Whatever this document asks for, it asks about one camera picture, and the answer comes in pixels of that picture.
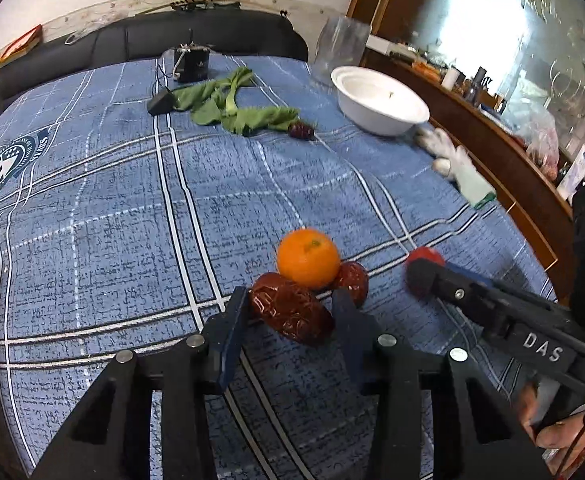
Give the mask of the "bare right hand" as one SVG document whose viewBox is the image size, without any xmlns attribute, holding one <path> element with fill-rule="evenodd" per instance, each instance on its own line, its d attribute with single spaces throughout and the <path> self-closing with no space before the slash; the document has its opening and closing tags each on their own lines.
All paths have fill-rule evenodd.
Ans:
<svg viewBox="0 0 585 480">
<path fill-rule="evenodd" d="M 583 415 L 577 414 L 539 431 L 532 429 L 532 419 L 538 409 L 538 390 L 532 382 L 521 388 L 514 410 L 521 426 L 538 448 L 568 448 L 583 428 Z"/>
</svg>

